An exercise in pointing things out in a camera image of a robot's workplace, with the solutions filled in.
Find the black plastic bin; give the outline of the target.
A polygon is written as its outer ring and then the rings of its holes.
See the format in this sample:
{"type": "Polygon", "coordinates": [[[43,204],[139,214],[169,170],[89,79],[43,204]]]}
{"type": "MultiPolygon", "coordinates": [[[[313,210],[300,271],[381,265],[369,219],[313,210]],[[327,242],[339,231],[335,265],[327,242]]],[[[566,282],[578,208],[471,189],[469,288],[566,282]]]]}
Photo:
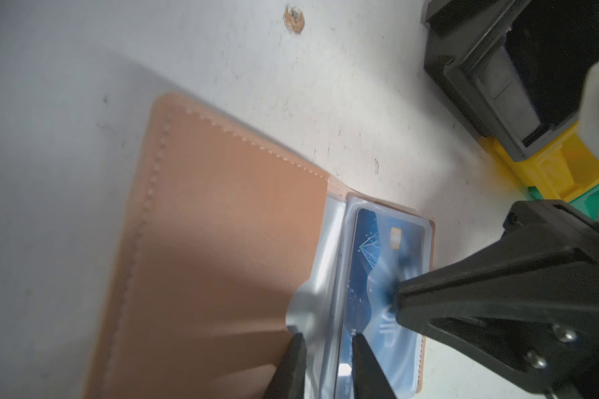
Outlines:
{"type": "Polygon", "coordinates": [[[431,1],[424,68],[477,132],[525,161],[578,118],[599,1],[431,1]]]}

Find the green plastic bin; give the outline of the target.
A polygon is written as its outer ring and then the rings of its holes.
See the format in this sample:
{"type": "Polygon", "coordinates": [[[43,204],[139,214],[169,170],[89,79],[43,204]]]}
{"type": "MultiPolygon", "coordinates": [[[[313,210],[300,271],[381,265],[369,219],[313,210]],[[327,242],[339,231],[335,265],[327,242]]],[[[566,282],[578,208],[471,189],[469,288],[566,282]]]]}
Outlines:
{"type": "Polygon", "coordinates": [[[544,181],[540,186],[527,187],[527,195],[535,200],[563,200],[589,218],[598,218],[599,180],[586,185],[572,178],[557,178],[544,181]]]}

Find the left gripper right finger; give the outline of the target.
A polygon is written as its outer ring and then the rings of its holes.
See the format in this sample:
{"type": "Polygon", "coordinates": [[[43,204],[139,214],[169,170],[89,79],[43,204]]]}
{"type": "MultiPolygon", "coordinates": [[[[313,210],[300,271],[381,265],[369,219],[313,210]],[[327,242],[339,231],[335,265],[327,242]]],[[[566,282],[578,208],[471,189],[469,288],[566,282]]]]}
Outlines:
{"type": "Polygon", "coordinates": [[[355,399],[396,399],[370,345],[363,334],[352,338],[352,380],[355,399]]]}

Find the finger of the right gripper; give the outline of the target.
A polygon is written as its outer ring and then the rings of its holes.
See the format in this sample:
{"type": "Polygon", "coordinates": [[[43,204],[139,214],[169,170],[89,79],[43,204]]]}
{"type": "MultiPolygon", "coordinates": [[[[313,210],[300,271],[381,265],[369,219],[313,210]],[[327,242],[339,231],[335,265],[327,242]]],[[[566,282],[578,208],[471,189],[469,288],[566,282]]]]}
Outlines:
{"type": "Polygon", "coordinates": [[[394,302],[398,324],[526,392],[599,398],[599,222],[570,204],[516,202],[498,241],[394,302]]]}

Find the blue credit card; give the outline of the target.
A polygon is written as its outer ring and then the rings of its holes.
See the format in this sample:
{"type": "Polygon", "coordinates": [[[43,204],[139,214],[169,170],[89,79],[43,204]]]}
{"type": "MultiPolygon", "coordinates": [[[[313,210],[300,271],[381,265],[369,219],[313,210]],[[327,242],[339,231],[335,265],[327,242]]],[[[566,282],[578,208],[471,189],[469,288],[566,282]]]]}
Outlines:
{"type": "Polygon", "coordinates": [[[397,323],[394,296],[400,283],[429,272],[432,224],[371,203],[354,206],[352,216],[334,395],[354,396],[352,337],[361,333],[396,397],[411,398],[419,390],[422,338],[397,323]]]}

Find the yellow plastic bin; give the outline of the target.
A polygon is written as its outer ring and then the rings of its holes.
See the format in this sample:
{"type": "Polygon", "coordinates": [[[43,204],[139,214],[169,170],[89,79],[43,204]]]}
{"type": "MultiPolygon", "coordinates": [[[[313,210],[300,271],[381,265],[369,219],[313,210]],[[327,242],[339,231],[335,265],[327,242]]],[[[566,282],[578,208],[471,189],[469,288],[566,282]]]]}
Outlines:
{"type": "Polygon", "coordinates": [[[574,124],[525,161],[513,161],[493,137],[479,144],[520,186],[536,188],[545,199],[571,202],[599,185],[599,159],[577,133],[574,124]]]}

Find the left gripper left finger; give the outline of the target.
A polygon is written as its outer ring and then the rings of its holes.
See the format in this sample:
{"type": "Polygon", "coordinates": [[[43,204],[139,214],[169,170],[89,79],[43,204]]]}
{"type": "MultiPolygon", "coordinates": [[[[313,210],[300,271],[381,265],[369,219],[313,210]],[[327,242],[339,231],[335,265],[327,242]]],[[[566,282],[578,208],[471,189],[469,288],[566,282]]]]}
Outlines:
{"type": "Polygon", "coordinates": [[[304,335],[291,339],[276,373],[263,396],[264,399],[303,399],[305,389],[307,349],[304,335]]]}

